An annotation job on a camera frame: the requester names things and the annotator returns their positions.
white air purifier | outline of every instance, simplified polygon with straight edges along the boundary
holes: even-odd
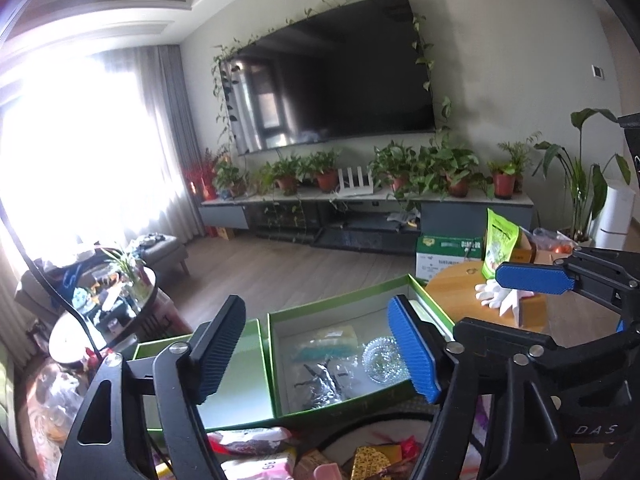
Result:
[[[636,192],[620,180],[607,179],[607,200],[591,225],[593,245],[621,251],[631,225]]]

wall socket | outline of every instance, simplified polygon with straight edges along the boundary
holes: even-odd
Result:
[[[604,79],[604,70],[599,66],[591,65],[591,71],[593,72],[593,76],[598,79]]]

drawer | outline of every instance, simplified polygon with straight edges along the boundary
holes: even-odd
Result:
[[[202,206],[198,208],[202,222],[210,227],[248,229],[244,207],[241,205]]]

wall-mounted tv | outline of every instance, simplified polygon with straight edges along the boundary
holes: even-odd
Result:
[[[238,153],[434,131],[413,18],[409,0],[364,0],[281,28],[222,62]]]

green snack bag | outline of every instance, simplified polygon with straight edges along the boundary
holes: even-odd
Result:
[[[490,280],[495,278],[495,269],[508,261],[511,251],[520,237],[520,228],[490,209],[486,229],[486,253],[482,264],[482,275]]]

